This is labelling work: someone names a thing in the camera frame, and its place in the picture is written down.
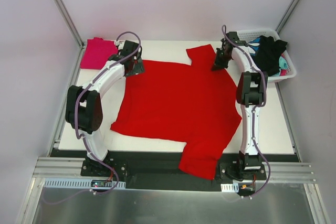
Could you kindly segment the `white plastic laundry basket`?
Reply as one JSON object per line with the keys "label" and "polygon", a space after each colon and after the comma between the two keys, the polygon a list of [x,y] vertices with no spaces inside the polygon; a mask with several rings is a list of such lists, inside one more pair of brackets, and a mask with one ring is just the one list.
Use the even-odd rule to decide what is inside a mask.
{"label": "white plastic laundry basket", "polygon": [[[245,29],[237,31],[238,38],[246,42],[250,42],[257,37],[263,35],[266,37],[273,37],[274,40],[280,40],[277,32],[270,28],[256,28],[256,29]],[[287,69],[285,73],[281,73],[279,76],[273,76],[268,78],[268,82],[280,82],[285,79],[294,78],[297,75],[296,68],[288,54],[288,51],[285,50],[281,55],[287,63]]]}

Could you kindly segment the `red t shirt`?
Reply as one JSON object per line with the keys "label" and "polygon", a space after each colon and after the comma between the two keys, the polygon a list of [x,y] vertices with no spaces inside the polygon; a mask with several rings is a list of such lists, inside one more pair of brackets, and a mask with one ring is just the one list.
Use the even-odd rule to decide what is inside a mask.
{"label": "red t shirt", "polygon": [[179,169],[212,180],[241,116],[236,85],[226,70],[212,71],[211,45],[186,51],[191,64],[144,61],[145,72],[126,79],[117,133],[185,143]]}

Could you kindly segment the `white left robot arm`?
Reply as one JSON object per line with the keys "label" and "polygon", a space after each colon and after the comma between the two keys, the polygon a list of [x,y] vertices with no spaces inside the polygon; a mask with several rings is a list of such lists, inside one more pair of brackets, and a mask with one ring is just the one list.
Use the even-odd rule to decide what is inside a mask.
{"label": "white left robot arm", "polygon": [[65,120],[74,129],[87,151],[87,160],[99,176],[116,177],[108,157],[108,149],[100,130],[103,120],[102,98],[120,79],[144,72],[140,42],[116,41],[117,53],[112,54],[101,70],[81,86],[68,88]]}

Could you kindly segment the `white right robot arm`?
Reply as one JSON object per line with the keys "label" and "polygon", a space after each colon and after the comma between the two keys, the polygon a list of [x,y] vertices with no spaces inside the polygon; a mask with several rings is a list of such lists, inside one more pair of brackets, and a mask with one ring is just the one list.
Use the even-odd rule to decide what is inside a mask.
{"label": "white right robot arm", "polygon": [[264,169],[264,156],[259,148],[259,114],[266,105],[268,76],[253,62],[247,42],[240,40],[236,32],[223,32],[223,35],[211,70],[226,69],[231,60],[240,70],[236,102],[242,112],[243,137],[237,162],[227,166],[225,175],[242,181],[255,178]]}

